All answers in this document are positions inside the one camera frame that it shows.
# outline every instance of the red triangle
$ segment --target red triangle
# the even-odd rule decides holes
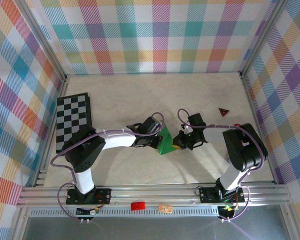
[[[225,115],[228,114],[228,112],[230,112],[230,110],[220,108],[220,107],[219,107],[219,111],[220,111],[222,117],[224,117]]]

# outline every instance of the small red object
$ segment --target small red object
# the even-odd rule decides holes
[[[220,108],[220,107],[219,107],[219,111],[220,111],[222,117],[224,117],[225,115],[227,115],[230,112],[230,110]]]
[[[131,211],[144,210],[144,209],[146,209],[146,202],[144,201],[131,203]]]

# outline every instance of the plaid fabric backdrop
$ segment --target plaid fabric backdrop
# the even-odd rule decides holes
[[[65,71],[79,75],[237,72],[276,0],[27,2]]]
[[[13,0],[0,0],[0,240],[34,177],[60,86]]]
[[[290,0],[248,73],[269,155],[300,219],[300,0]]]

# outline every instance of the red block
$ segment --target red block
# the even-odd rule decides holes
[[[131,211],[146,209],[146,202],[139,201],[131,203]]]

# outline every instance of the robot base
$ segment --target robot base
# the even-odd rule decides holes
[[[110,188],[94,188],[86,194],[81,194],[77,188],[67,191],[67,205],[108,205],[111,199]]]
[[[245,197],[241,187],[238,187],[237,191],[231,195],[220,198],[220,193],[217,192],[215,187],[200,187],[199,188],[200,203],[202,204],[218,204],[227,203],[228,205],[238,203],[244,203]]]

